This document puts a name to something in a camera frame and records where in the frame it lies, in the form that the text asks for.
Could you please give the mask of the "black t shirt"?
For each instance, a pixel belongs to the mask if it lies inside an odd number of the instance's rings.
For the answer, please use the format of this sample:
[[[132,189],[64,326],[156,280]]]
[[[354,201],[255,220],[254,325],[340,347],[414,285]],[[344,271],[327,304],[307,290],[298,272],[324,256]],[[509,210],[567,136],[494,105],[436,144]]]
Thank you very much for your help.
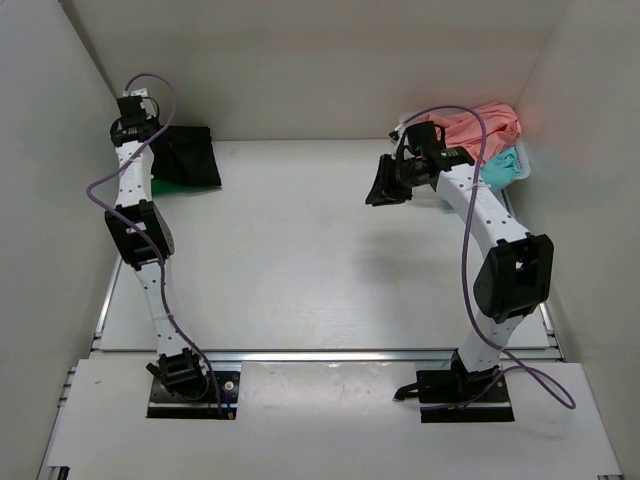
[[[170,126],[151,150],[153,179],[193,186],[195,192],[222,187],[209,127]]]

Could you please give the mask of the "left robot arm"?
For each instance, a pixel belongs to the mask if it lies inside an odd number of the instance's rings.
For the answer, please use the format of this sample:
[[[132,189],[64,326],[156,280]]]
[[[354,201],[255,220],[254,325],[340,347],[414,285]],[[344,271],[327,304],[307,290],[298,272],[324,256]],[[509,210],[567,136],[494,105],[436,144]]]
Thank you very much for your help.
[[[188,403],[222,402],[215,349],[314,350],[389,344],[392,233],[372,213],[374,160],[362,145],[233,143],[215,162],[203,128],[161,124],[143,91],[117,101],[119,195],[105,221],[149,305],[149,371]],[[216,178],[152,196],[176,158]]]

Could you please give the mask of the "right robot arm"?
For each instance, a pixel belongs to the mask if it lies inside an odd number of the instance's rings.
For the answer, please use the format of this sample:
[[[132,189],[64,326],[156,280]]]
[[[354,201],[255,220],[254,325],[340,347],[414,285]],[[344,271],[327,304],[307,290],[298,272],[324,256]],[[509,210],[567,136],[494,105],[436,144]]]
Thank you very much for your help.
[[[475,280],[464,284],[473,295],[473,331],[455,351],[448,376],[452,395],[471,400],[497,373],[515,328],[547,299],[554,246],[513,218],[481,179],[473,157],[447,146],[444,129],[434,122],[399,127],[390,137],[395,145],[379,160],[366,204],[403,204],[414,189],[430,186],[464,221],[463,240],[475,241],[483,257]]]

